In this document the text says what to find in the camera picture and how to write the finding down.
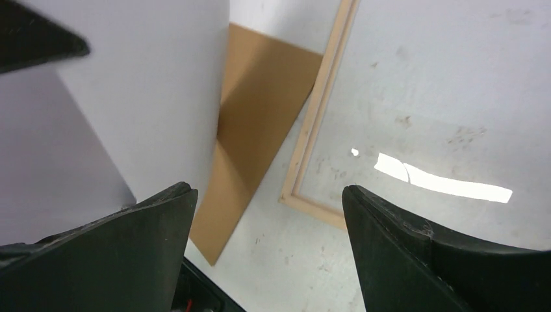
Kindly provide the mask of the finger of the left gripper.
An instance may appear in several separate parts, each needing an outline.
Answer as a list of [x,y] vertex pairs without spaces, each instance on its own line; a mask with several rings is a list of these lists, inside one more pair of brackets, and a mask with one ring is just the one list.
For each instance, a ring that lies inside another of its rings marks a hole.
[[16,1],[1,1],[1,73],[90,54],[81,36]]

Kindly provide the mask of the clear acrylic sheet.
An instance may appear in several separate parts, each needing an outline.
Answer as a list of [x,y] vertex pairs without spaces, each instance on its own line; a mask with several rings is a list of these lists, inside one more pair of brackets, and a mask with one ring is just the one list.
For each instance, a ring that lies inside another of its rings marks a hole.
[[360,1],[294,191],[550,248],[550,2]]

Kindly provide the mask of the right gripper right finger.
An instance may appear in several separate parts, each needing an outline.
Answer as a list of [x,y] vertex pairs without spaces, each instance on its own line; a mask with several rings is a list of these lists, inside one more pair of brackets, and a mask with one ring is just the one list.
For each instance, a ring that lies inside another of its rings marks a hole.
[[367,311],[549,311],[550,252],[454,231],[359,186],[342,206]]

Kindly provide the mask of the white wooden picture frame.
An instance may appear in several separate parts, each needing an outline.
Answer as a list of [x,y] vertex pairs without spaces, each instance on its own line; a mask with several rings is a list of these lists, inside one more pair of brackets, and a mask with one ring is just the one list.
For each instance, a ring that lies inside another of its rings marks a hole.
[[343,230],[346,229],[343,212],[302,196],[300,189],[360,3],[340,2],[279,197],[279,203]]

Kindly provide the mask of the brown cardboard backing board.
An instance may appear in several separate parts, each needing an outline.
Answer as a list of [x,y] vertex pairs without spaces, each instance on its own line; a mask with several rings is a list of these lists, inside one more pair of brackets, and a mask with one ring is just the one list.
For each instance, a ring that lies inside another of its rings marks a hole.
[[211,176],[190,239],[215,265],[314,85],[321,54],[230,24]]

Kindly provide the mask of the glossy photo print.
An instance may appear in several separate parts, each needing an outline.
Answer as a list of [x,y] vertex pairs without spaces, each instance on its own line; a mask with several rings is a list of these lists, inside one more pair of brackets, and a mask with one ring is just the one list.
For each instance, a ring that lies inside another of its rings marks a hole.
[[228,1],[16,1],[90,54],[1,73],[1,244],[32,244],[184,181],[204,193]]

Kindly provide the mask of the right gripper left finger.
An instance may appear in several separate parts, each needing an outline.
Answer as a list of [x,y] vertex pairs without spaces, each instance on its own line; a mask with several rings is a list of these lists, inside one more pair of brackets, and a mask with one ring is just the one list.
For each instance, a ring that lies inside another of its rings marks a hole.
[[198,192],[178,182],[89,224],[1,247],[2,311],[169,311]]

